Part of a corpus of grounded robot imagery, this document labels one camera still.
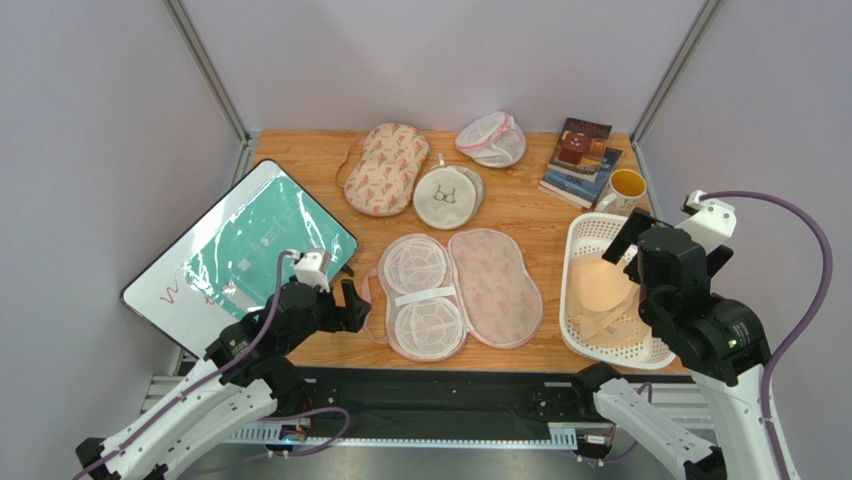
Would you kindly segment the beige padded bra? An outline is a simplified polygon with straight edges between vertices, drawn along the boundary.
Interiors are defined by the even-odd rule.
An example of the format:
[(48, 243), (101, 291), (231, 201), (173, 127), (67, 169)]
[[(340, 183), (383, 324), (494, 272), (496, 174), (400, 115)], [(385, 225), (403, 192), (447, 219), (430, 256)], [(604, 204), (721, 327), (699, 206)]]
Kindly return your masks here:
[(588, 346), (626, 348), (650, 332), (638, 313), (638, 285), (624, 273), (626, 266), (593, 254), (569, 262), (568, 323)]

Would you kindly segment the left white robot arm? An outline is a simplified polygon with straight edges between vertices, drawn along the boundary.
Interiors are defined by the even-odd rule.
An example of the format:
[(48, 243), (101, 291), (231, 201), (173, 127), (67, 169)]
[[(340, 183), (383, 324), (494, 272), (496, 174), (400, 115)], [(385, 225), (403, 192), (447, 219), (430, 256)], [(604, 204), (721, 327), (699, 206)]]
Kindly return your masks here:
[(243, 426), (307, 407), (306, 382), (288, 356), (317, 332), (357, 333), (372, 310), (353, 281), (333, 291), (296, 279), (227, 326), (179, 384), (131, 425), (75, 449), (79, 479), (168, 479)]

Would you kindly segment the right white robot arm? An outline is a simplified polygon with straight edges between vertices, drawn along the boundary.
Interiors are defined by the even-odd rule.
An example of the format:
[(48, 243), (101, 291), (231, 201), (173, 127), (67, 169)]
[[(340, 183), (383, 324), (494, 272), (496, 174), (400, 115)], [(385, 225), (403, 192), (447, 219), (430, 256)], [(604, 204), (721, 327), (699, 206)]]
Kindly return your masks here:
[(585, 410), (624, 430), (676, 479), (795, 479), (798, 476), (765, 381), (771, 357), (761, 320), (740, 301), (712, 293), (712, 277), (733, 256), (735, 226), (720, 206), (692, 210), (678, 226), (635, 209), (603, 259), (639, 287), (638, 313), (678, 356), (704, 397), (717, 441), (687, 431), (634, 390), (609, 364), (576, 374)]

